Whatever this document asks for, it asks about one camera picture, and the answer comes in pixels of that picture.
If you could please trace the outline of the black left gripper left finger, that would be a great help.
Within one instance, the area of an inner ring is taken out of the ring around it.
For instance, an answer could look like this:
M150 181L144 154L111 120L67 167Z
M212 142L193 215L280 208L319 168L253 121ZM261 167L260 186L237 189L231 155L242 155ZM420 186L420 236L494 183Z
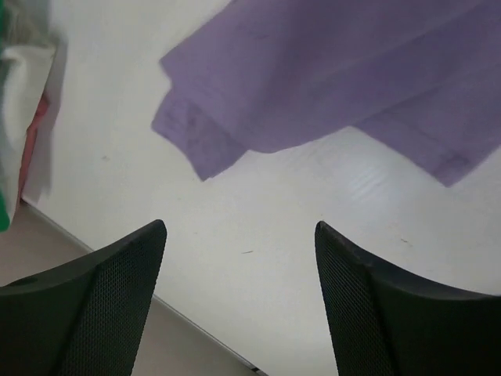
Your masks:
M3 375L130 375L167 240L159 219L1 288Z

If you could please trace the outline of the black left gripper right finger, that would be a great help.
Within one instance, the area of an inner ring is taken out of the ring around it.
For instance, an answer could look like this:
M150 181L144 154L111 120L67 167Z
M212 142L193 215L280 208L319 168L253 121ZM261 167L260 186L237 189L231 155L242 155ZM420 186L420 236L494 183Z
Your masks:
M499 374L499 296L418 276L325 222L315 257L339 374Z

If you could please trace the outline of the green t shirt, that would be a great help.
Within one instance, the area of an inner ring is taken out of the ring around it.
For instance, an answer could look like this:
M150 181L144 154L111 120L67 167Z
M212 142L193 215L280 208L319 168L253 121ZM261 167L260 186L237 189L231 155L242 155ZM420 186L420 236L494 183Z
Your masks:
M1 63L1 106L3 106L4 100L4 84L6 75L6 66ZM6 231L11 223L11 218L9 217L8 205L7 205L7 193L5 192L5 149L6 149L6 135L5 135L5 124L3 107L1 107L1 231Z

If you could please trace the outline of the red t shirt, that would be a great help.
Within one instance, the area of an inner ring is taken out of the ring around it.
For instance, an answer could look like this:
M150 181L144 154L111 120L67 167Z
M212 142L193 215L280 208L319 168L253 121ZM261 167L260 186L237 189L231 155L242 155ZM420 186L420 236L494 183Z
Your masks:
M20 167L17 204L19 204L21 201L23 188L27 181L27 174L30 167L31 158L34 152L36 139L38 136L38 128L43 117L47 113L49 105L50 105L49 98L47 97L46 92L43 92L40 101L38 103L37 110L35 111L34 118L27 129L27 137L23 149L23 156Z

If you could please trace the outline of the purple t shirt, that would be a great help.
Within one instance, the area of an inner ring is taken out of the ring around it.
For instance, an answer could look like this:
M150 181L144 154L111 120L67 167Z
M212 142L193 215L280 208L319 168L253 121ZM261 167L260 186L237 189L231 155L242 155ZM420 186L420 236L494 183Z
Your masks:
M162 59L200 179L353 126L445 186L500 145L497 1L233 1Z

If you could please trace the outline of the cream white t shirt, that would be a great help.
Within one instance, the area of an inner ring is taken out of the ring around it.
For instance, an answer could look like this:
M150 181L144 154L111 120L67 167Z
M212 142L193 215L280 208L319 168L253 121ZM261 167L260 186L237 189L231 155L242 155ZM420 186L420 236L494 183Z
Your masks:
M11 222L20 205L18 185L27 129L46 92L57 54L66 44L57 30L49 28L50 5L50 1L1 2L1 63L6 66L2 106L5 192Z

